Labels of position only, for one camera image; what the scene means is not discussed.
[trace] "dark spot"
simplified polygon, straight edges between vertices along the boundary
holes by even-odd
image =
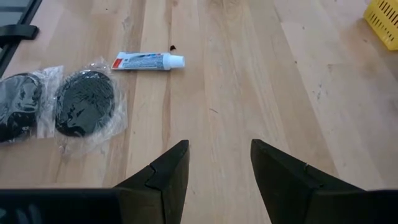
[[[217,110],[214,110],[213,108],[209,108],[209,110],[211,110],[211,111],[213,111],[215,113],[218,113]]]

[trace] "plastic packaging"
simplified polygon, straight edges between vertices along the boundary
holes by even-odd
[[[37,131],[53,136],[55,91],[63,67],[20,73],[0,81],[0,144],[21,141]]]
[[[127,127],[126,96],[103,58],[70,75],[57,90],[56,139],[64,154],[80,155]]]
[[[170,53],[120,52],[113,62],[113,70],[170,70],[185,67],[184,56]]]

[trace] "wood grain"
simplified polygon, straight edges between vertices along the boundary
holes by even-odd
[[[182,223],[270,223],[249,158],[262,139],[364,189],[397,188],[398,56],[361,16],[365,0],[53,0],[4,77],[119,51],[186,58],[118,72],[128,129],[62,157],[53,139],[0,150],[0,187],[111,187],[190,140]]]

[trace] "black bracket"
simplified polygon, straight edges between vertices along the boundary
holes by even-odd
[[[0,47],[6,44],[18,43],[21,40],[34,40],[39,28],[32,25],[6,25],[0,27]]]

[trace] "toothpaste tube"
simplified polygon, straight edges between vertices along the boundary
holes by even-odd
[[[170,53],[120,52],[112,64],[113,70],[170,70],[183,67],[184,56]]]

